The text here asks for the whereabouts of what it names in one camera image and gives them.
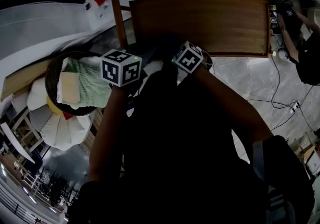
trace green object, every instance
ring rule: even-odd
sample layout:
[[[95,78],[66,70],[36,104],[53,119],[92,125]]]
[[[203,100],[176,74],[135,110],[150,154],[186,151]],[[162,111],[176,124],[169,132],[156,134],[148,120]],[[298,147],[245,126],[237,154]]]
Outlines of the green object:
[[[65,70],[79,73],[80,102],[76,104],[62,102],[63,104],[68,104],[73,109],[88,106],[105,108],[111,88],[108,82],[101,79],[100,66],[95,67],[70,58]]]

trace laundry basket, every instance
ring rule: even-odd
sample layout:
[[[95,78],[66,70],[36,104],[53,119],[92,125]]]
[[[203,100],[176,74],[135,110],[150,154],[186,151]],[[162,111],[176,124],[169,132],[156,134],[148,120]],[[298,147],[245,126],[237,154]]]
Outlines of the laundry basket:
[[[73,59],[81,59],[83,57],[98,56],[99,54],[92,52],[80,52],[80,51],[70,51],[63,53],[62,55],[56,57],[49,64],[46,74],[45,74],[45,89],[51,100],[51,102],[61,111],[68,113],[73,116],[84,116],[95,110],[95,107],[82,107],[77,110],[72,109],[67,104],[57,103],[57,90],[58,82],[61,73],[63,60],[67,57]]]

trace white device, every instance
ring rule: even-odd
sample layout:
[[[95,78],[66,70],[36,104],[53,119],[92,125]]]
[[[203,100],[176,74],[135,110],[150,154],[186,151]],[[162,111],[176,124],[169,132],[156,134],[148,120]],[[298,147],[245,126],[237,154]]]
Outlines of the white device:
[[[109,83],[122,87],[140,79],[142,59],[112,49],[100,58],[101,77]]]
[[[178,54],[173,57],[172,62],[182,70],[193,73],[203,61],[201,50],[192,45],[189,41],[180,48]]]

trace ceiling light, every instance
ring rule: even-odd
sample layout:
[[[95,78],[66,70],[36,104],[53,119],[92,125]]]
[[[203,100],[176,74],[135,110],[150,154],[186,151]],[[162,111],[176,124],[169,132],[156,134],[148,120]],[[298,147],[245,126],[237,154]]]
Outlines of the ceiling light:
[[[26,190],[26,188],[23,187],[24,192],[26,192],[27,195],[29,195],[28,190]]]
[[[52,209],[51,207],[49,207],[49,209],[51,210],[51,211],[53,211],[55,214],[57,213],[54,209]]]
[[[36,201],[35,201],[32,197],[30,197],[30,199],[32,200],[32,202],[34,202],[35,204],[37,204]]]

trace person in black shirt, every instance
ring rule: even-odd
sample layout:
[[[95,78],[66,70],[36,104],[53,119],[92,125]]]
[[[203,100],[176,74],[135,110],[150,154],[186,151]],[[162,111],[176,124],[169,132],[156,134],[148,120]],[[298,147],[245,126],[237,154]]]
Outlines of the person in black shirt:
[[[312,31],[310,38],[299,48],[296,48],[289,33],[287,32],[283,17],[278,14],[278,23],[281,29],[285,46],[289,55],[287,58],[296,65],[296,70],[301,81],[305,84],[319,85],[320,84],[320,28],[314,22],[295,11],[297,17],[302,20]]]
[[[113,87],[69,224],[266,223],[266,209],[277,208],[267,185],[290,201],[296,223],[307,223],[312,186],[284,138],[203,65],[178,86],[177,74],[171,63],[152,74],[129,118],[128,88]],[[238,157],[232,129],[250,164]],[[265,182],[253,168],[254,143],[262,143]]]

